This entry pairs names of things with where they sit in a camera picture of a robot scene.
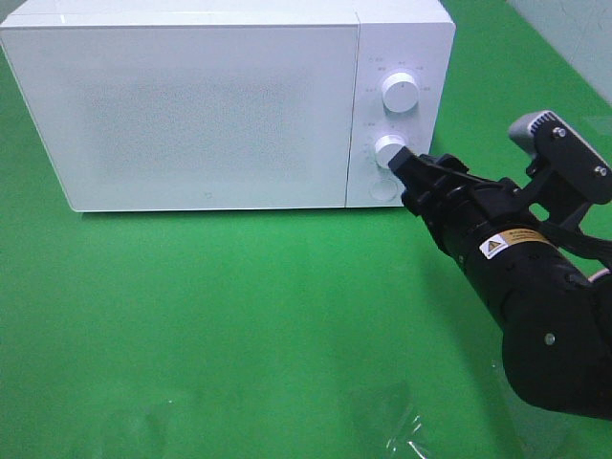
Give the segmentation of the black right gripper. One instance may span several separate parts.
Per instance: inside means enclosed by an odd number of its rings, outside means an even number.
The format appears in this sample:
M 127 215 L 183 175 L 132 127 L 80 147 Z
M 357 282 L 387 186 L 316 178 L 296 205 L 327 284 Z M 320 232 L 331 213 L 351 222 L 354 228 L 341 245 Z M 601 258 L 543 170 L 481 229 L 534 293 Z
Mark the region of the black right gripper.
M 523 268 L 557 258 L 512 180 L 479 178 L 453 156 L 416 155 L 405 146 L 388 168 L 405 187 L 404 207 L 459 267 Z

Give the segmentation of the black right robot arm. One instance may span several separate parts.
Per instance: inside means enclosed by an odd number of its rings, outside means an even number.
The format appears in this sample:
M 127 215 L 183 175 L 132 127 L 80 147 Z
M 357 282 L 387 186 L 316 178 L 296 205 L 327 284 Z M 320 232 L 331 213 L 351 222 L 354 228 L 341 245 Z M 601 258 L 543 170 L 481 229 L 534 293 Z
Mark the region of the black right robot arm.
M 524 402 L 611 416 L 611 282 L 590 281 L 539 229 L 510 179 L 457 158 L 401 149 L 389 162 L 402 201 L 457 264 L 502 332 L 507 380 Z

